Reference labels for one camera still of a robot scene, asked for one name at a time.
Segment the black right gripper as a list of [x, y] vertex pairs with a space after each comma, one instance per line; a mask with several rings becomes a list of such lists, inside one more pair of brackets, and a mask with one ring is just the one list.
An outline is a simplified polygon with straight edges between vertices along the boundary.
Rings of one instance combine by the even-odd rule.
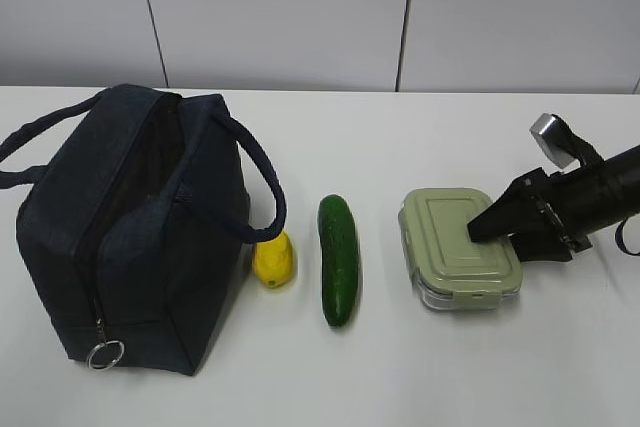
[[542, 168], [514, 179], [506, 191], [467, 225], [473, 242], [511, 235], [520, 262], [569, 262], [571, 252], [593, 247], [564, 207]]

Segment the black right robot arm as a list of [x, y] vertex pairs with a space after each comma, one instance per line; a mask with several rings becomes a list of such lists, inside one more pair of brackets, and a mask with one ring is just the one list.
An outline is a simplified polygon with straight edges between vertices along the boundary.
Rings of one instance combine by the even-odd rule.
[[515, 178], [467, 224], [473, 242], [506, 237], [522, 262], [568, 262], [588, 236], [639, 213], [639, 148], [569, 173], [541, 168]]

